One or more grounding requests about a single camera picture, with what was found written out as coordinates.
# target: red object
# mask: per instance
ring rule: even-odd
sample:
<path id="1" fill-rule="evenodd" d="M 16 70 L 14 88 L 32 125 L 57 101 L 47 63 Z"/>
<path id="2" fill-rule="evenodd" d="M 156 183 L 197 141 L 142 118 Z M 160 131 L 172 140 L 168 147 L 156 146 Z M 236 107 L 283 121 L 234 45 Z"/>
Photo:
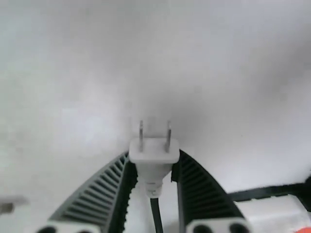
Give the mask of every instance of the red object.
<path id="1" fill-rule="evenodd" d="M 311 227 L 306 227 L 306 228 L 300 229 L 296 233 L 311 233 Z"/>

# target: metal prong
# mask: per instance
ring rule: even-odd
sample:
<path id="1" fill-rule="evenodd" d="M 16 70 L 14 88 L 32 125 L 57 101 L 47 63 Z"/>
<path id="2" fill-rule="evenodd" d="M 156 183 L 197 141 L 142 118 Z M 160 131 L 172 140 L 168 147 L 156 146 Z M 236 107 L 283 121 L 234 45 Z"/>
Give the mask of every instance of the metal prong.
<path id="1" fill-rule="evenodd" d="M 167 122 L 167 134 L 166 134 L 166 143 L 165 143 L 165 151 L 167 153 L 170 152 L 170 146 L 171 146 L 171 134 L 172 134 L 172 129 L 171 129 L 171 122 Z"/>
<path id="2" fill-rule="evenodd" d="M 143 148 L 143 122 L 142 120 L 139 123 L 139 151 L 142 152 Z"/>

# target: white surface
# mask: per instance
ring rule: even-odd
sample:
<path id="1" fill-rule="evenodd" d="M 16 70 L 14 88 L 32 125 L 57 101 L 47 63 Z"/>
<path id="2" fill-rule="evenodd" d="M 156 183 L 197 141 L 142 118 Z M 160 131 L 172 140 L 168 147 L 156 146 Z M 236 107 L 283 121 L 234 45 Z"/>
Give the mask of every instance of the white surface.
<path id="1" fill-rule="evenodd" d="M 252 224 L 255 233 L 293 233 L 311 226 L 309 213 L 292 195 L 236 204 Z"/>
<path id="2" fill-rule="evenodd" d="M 30 202 L 0 232 L 46 220 L 141 117 L 226 191 L 303 181 L 310 22 L 309 0 L 0 1 L 0 195 Z"/>

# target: power plug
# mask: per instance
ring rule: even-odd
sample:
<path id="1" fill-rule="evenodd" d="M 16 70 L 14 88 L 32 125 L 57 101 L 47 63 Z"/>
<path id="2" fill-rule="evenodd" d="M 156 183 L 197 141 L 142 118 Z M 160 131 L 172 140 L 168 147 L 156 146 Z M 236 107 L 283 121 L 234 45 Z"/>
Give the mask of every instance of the power plug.
<path id="1" fill-rule="evenodd" d="M 139 138 L 130 143 L 129 159 L 135 164 L 138 177 L 144 181 L 146 194 L 151 199 L 161 195 L 163 178 L 179 160 L 179 143 L 171 134 L 168 122 L 166 138 L 144 138 L 143 122 L 140 121 Z"/>

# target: ribbed grip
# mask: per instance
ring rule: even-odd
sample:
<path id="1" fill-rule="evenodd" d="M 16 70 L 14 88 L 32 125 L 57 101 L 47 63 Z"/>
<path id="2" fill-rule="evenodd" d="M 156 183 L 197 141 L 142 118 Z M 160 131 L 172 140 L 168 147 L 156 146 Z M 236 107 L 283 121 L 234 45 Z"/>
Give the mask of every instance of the ribbed grip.
<path id="1" fill-rule="evenodd" d="M 177 182 L 181 233 L 196 219 L 243 217 L 215 179 L 182 150 L 173 165 L 172 181 Z"/>
<path id="2" fill-rule="evenodd" d="M 51 220 L 98 225 L 103 233 L 124 230 L 129 195 L 137 183 L 135 165 L 127 153 L 103 167 L 76 190 Z"/>

